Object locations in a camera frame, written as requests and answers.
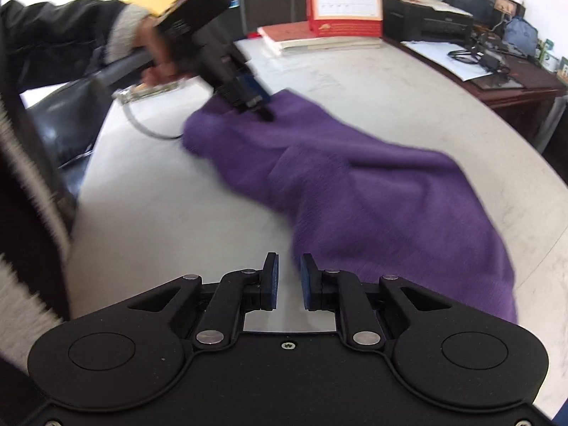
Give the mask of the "operator left forearm sleeve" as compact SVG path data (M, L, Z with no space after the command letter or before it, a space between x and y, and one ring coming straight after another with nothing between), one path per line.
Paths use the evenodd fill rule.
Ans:
M149 11L119 0L1 6L1 87L22 93L78 80L140 44Z

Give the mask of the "operator left hand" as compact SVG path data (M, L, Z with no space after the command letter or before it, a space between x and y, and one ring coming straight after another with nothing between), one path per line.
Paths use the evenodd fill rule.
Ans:
M191 78L192 74L180 73L172 61L168 45L156 28L157 19L147 16L137 27L134 48L144 48L152 57L153 65L142 72L142 82L149 87L165 85L182 78Z

